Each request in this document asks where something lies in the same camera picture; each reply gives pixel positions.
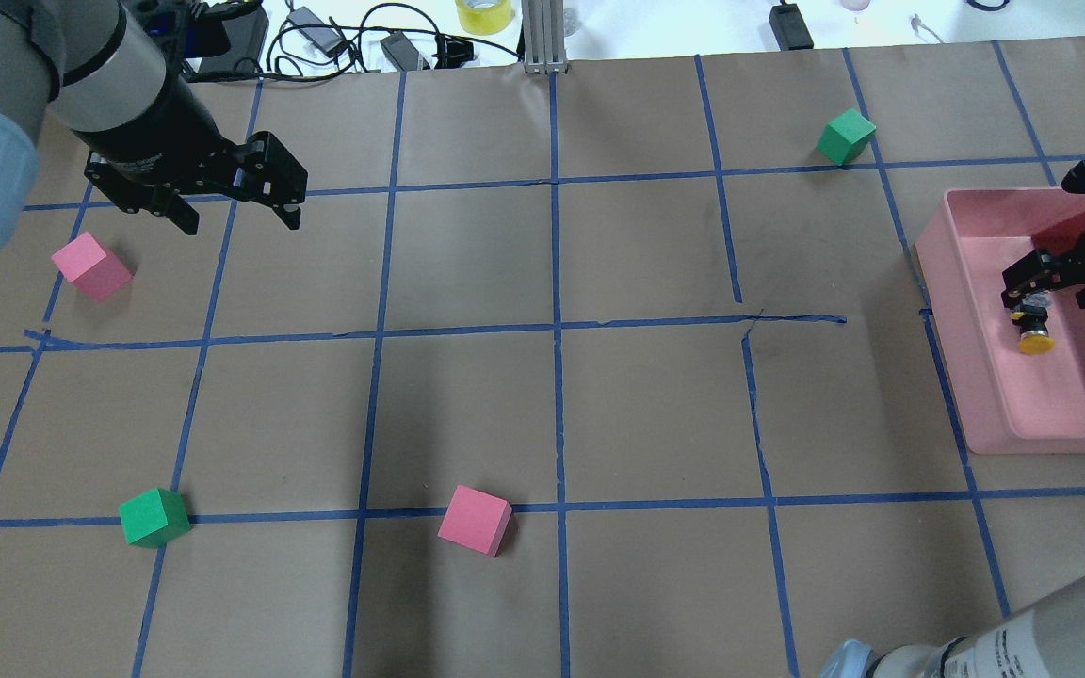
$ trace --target green cube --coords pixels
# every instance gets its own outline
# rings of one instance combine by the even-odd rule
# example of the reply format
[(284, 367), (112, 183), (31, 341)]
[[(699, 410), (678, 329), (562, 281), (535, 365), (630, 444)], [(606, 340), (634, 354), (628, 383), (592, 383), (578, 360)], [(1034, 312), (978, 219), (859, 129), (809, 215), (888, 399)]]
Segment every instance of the green cube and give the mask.
[(190, 532), (182, 498), (168, 489), (154, 488), (119, 504), (119, 523), (132, 546), (155, 549)]
[(827, 124), (822, 137), (818, 139), (818, 150), (837, 166), (843, 166), (865, 151), (866, 143), (877, 130), (878, 125), (871, 124), (856, 108), (848, 108)]

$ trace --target grid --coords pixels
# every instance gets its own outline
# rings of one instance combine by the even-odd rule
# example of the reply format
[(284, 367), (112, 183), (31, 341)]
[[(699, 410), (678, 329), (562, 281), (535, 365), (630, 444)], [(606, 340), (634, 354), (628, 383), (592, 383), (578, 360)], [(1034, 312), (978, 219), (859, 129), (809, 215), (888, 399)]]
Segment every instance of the grid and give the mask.
[[(587, 175), (587, 176), (564, 176), (560, 171), (560, 95), (557, 87), (556, 76), (551, 74), (547, 87), (547, 116), (548, 116), (548, 141), (550, 141), (550, 174), (538, 179), (525, 180), (502, 180), (502, 181), (469, 181), (452, 183), (414, 183), (401, 184), (399, 179), (400, 155), (401, 155), (401, 132), (404, 131), (405, 116), (405, 91), (409, 85), (406, 74), (400, 74), (396, 84), (396, 120), (395, 132), (392, 140), (392, 163), (391, 174), (386, 186), (378, 188), (336, 188), (336, 189), (314, 189), (310, 196), (344, 196), (345, 194), (375, 194), (386, 196), (386, 220), (384, 220), (382, 259), (380, 263), (381, 274), (379, 283), (379, 306), (378, 318), (375, 318), (374, 330), (354, 331), (345, 333), (306, 333), (306, 334), (263, 334), (263, 335), (214, 335), (214, 327), (217, 300), (220, 295), (220, 287), (225, 278), (225, 265), (229, 257), (230, 243), (232, 243), (232, 228), (238, 216), (238, 205), (229, 202), (228, 216), (225, 221), (222, 244), (220, 244), (219, 255), (215, 267), (215, 276), (212, 279), (210, 297), (208, 297), (206, 318), (203, 319), (203, 333), (199, 338), (181, 340), (156, 340), (156, 342), (104, 342), (87, 343), (76, 342), (76, 340), (61, 338), (54, 335), (52, 330), (34, 331), (26, 330), (25, 337), (29, 343), (17, 345), (0, 345), (0, 354), (22, 354), (30, 356), (30, 363), (27, 367), (23, 385), (18, 391), (17, 400), (14, 404), (8, 427), (3, 434), (3, 442), (0, 446), (0, 475), (3, 466), (8, 463), (12, 447), (14, 430), (21, 412), (27, 402), (29, 389), (39, 366), (44, 356), (60, 353), (74, 351), (156, 351), (168, 348), (197, 348), (197, 360), (195, 361), (194, 378), (187, 396), (186, 413), (182, 422), (180, 437), (178, 437), (177, 452), (174, 460), (173, 474), (169, 476), (169, 487), (173, 490), (180, 488), (184, 461), (187, 458), (187, 447), (189, 447), (190, 435), (195, 420), (196, 402), (199, 399), (200, 383), (202, 383), (207, 366), (208, 355), (215, 346), (244, 345), (244, 344), (281, 344), (297, 342), (346, 342), (346, 340), (366, 340), (373, 344), (373, 359), (371, 359), (371, 372), (369, 379), (369, 395), (367, 400), (366, 417), (366, 438), (361, 451), (361, 471), (359, 479), (358, 506), (356, 510), (310, 510), (310, 511), (269, 511), (269, 512), (215, 512), (215, 514), (197, 514), (192, 517), (194, 524), (244, 524), (244, 523), (302, 523), (302, 521), (348, 521), (354, 524), (353, 545), (353, 571), (348, 585), (348, 605), (345, 621), (345, 644), (343, 649), (343, 666), (341, 674), (349, 677), (356, 675), (354, 668), (354, 653), (356, 653), (356, 637), (360, 625), (358, 600), (361, 584), (365, 581), (365, 545), (367, 543), (367, 527), (373, 520), (410, 519), (439, 516), (445, 507), (417, 507), (417, 508), (374, 508), (370, 506), (371, 474), (373, 473), (373, 451), (375, 437), (375, 417), (379, 411), (380, 378), (383, 369), (383, 345), (387, 338), (410, 338), (410, 336), (443, 336), (443, 335), (476, 335), (476, 334), (505, 334), (505, 333), (550, 333), (553, 336), (553, 398), (554, 398), (554, 473), (556, 473), (556, 501), (554, 502), (528, 502), (516, 503), (513, 510), (518, 514), (550, 514), (557, 521), (557, 575), (559, 575), (559, 645), (560, 645), (560, 674), (575, 675), (573, 669), (573, 639), (572, 627), (570, 627), (570, 587), (569, 587), (569, 514), (578, 512), (596, 511), (650, 511), (650, 510), (719, 510), (719, 508), (754, 508), (765, 510), (767, 515), (767, 536), (769, 537), (770, 557), (773, 572), (775, 572), (775, 594), (778, 598), (778, 609), (780, 613), (781, 636), (783, 638), (783, 652), (787, 657), (787, 669), (790, 675), (813, 674), (814, 667), (808, 668), (805, 657), (800, 664), (800, 653), (796, 648), (795, 627), (796, 621), (793, 617), (789, 590), (791, 585), (787, 578), (788, 560), (782, 552), (782, 537), (779, 521), (779, 508), (783, 507), (817, 507), (817, 506), (848, 506), (848, 504), (895, 504), (895, 503), (921, 503), (921, 502), (969, 502), (973, 510), (973, 520), (976, 523), (979, 535), (981, 535), (982, 549), (985, 553), (986, 567), (988, 570), (992, 588), (997, 598), (997, 606), (1000, 613), (1008, 615), (1012, 610), (1009, 602), (1006, 585), (1004, 585), (1003, 572), (999, 567), (999, 558), (995, 549), (995, 540), (992, 538), (985, 506), (983, 503), (994, 501), (994, 499), (1039, 499), (1049, 497), (1085, 497), (1085, 485), (1059, 486), (1058, 488), (1023, 488), (1023, 489), (981, 489), (979, 488), (975, 474), (970, 464), (970, 459), (966, 450), (963, 435), (960, 432), (960, 421), (957, 419), (956, 408), (953, 405), (952, 391), (948, 388), (946, 369), (944, 368), (942, 355), (939, 350), (937, 336), (935, 336), (932, 324), (931, 306), (927, 299), (927, 291), (922, 280), (918, 278), (916, 263), (914, 263), (910, 251), (910, 240), (904, 229), (899, 205), (896, 201), (895, 190), (892, 189), (890, 170), (893, 168), (945, 168), (945, 167), (969, 167), (969, 166), (1016, 166), (1016, 164), (1029, 164), (1029, 166), (1039, 166), (1050, 184), (1056, 184), (1055, 176), (1050, 163), (1074, 162), (1085, 159), (1085, 153), (1046, 154), (1038, 138), (1037, 130), (1033, 127), (1029, 107), (1025, 106), (1017, 86), (1016, 78), (1012, 77), (1008, 66), (1007, 57), (1004, 55), (1003, 47), (998, 42), (991, 43), (990, 47), (997, 57), (1000, 75), (1010, 91), (1017, 112), (1024, 124), (1025, 132), (1032, 141), (1032, 146), (1036, 153), (1034, 155), (1021, 155), (1021, 157), (999, 157), (999, 158), (956, 158), (940, 161), (905, 161), (885, 162), (882, 158), (882, 112), (870, 111), (866, 102), (866, 93), (861, 90), (860, 78), (857, 75), (856, 65), (853, 64), (853, 52), (848, 50), (840, 51), (840, 59), (845, 65), (848, 80), (852, 82), (855, 94), (856, 106), (860, 108), (863, 115), (873, 117), (879, 121), (879, 137), (871, 143), (871, 162), (858, 162), (847, 168), (848, 172), (873, 171), (878, 175), (883, 197), (890, 217), (895, 227), (896, 240), (907, 257), (908, 266), (922, 295), (923, 308), (920, 310), (920, 321), (923, 330), (923, 342), (929, 346), (933, 360), (934, 372), (939, 378), (940, 394), (946, 404), (948, 424), (952, 426), (953, 438), (956, 444), (957, 459), (960, 461), (960, 469), (965, 475), (965, 489), (956, 490), (926, 490), (924, 492), (896, 492), (896, 494), (830, 494), (830, 495), (787, 495), (778, 492), (773, 484), (769, 472), (769, 462), (766, 459), (765, 435), (763, 435), (762, 417), (758, 407), (766, 398), (765, 389), (758, 386), (756, 360), (753, 358), (753, 341), (750, 338), (754, 328), (761, 323), (776, 323), (786, 325), (799, 325), (801, 323), (828, 323), (844, 324), (848, 322), (847, 314), (806, 314), (806, 315), (782, 315), (766, 314), (761, 309), (757, 312), (720, 314), (720, 315), (699, 315), (699, 317), (672, 317), (672, 318), (627, 318), (627, 320), (569, 320), (563, 312), (564, 296), (561, 283), (561, 238), (564, 234), (564, 225), (561, 222), (561, 199), (563, 199), (564, 188), (583, 183), (603, 182), (636, 182), (681, 179), (714, 179), (716, 190), (717, 209), (723, 226), (724, 245), (727, 252), (727, 270), (729, 273), (729, 287), (737, 304), (744, 304), (746, 300), (746, 287), (740, 282), (739, 259), (737, 258), (736, 238), (732, 234), (731, 210), (728, 204), (727, 177), (732, 176), (754, 176), (754, 175), (782, 175), (782, 174), (814, 174), (837, 171), (835, 167), (818, 166), (818, 164), (805, 164), (805, 166), (788, 167), (766, 167), (766, 168), (729, 168), (725, 167), (723, 152), (719, 149), (718, 132), (715, 125), (715, 93), (707, 85), (707, 78), (702, 56), (694, 56), (692, 60), (695, 69), (697, 85), (701, 94), (702, 113), (707, 141), (710, 141), (712, 168), (711, 170), (697, 171), (671, 171), (671, 172), (640, 172), (640, 174), (618, 174), (618, 175)], [(253, 104), (251, 104), (248, 132), (254, 131), (257, 124), (259, 107), (263, 99), (261, 86), (255, 87)], [(478, 324), (461, 327), (422, 327), (412, 330), (400, 330), (400, 328), (388, 328), (388, 286), (393, 261), (393, 223), (396, 217), (396, 199), (401, 193), (419, 192), (448, 192), (448, 190), (469, 189), (509, 189), (528, 188), (528, 186), (546, 186), (548, 197), (550, 197), (551, 215), (551, 300), (552, 318), (550, 323), (515, 323), (515, 324)], [(26, 207), (28, 210), (76, 210), (73, 223), (73, 231), (68, 239), (74, 239), (82, 228), (82, 220), (88, 210), (98, 210), (107, 207), (107, 203), (91, 201), (93, 193), (87, 186), (82, 200), (77, 203), (55, 203), (38, 204)], [(195, 202), (212, 203), (222, 202), (219, 197), (197, 197)], [(47, 299), (42, 323), (48, 325), (52, 320), (54, 309), (58, 304), (58, 296), (63, 289), (61, 278), (53, 282), (51, 295)], [(739, 342), (739, 360), (744, 367), (745, 393), (750, 412), (750, 427), (753, 430), (754, 445), (756, 446), (756, 463), (760, 470), (760, 481), (762, 491), (757, 496), (738, 497), (703, 497), (703, 498), (668, 498), (668, 499), (621, 499), (621, 501), (569, 501), (567, 499), (567, 470), (565, 469), (564, 455), (564, 336), (572, 331), (601, 331), (621, 330), (621, 328), (661, 328), (661, 327), (699, 327), (699, 325), (737, 325), (741, 330)], [(112, 526), (119, 524), (119, 520), (113, 516), (84, 516), (72, 515), (61, 517), (35, 517), (35, 519), (0, 519), (0, 528), (44, 528), (58, 526)], [(156, 597), (163, 583), (163, 572), (165, 570), (165, 554), (167, 548), (156, 551), (150, 585), (148, 585), (146, 603), (143, 609), (141, 623), (139, 623), (139, 639), (135, 660), (132, 664), (133, 677), (142, 675), (145, 666), (146, 645), (150, 639), (151, 623), (153, 621)]]

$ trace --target pink bin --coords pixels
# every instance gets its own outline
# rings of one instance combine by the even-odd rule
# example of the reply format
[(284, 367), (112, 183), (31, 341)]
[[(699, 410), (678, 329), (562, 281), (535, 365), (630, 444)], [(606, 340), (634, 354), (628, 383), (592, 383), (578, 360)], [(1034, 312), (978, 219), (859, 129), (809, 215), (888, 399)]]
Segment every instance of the pink bin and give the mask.
[(1076, 289), (1052, 293), (1041, 356), (1017, 348), (1003, 270), (1033, 247), (1059, 254), (1085, 229), (1085, 196), (1062, 189), (948, 190), (918, 258), (969, 449), (1085, 452), (1085, 311)]

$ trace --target pink cube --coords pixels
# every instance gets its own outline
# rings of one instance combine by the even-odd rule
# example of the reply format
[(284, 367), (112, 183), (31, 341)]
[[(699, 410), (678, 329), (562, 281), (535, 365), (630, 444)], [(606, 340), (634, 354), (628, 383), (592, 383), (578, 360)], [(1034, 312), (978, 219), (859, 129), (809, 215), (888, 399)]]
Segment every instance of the pink cube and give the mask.
[(65, 280), (95, 302), (102, 302), (132, 279), (125, 264), (94, 235), (84, 232), (53, 254)]
[(451, 506), (447, 507), (438, 536), (496, 558), (512, 512), (513, 508), (505, 499), (460, 485), (455, 489)]

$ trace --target cube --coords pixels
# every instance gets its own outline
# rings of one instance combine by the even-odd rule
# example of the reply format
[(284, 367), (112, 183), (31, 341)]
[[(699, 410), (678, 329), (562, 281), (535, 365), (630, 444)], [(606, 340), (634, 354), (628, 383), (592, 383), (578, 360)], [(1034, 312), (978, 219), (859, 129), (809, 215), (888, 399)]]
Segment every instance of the cube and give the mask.
[(865, 151), (877, 130), (878, 125), (871, 124), (856, 108), (848, 108), (827, 124), (822, 137), (818, 138), (818, 150), (837, 166), (843, 166)]
[(505, 499), (460, 485), (455, 489), (451, 506), (446, 508), (438, 536), (496, 558), (512, 512), (513, 508)]
[(95, 302), (106, 299), (132, 279), (125, 263), (89, 232), (58, 250), (52, 259), (69, 284)]
[(119, 523), (129, 545), (155, 549), (190, 532), (182, 498), (168, 489), (154, 488), (119, 504)]

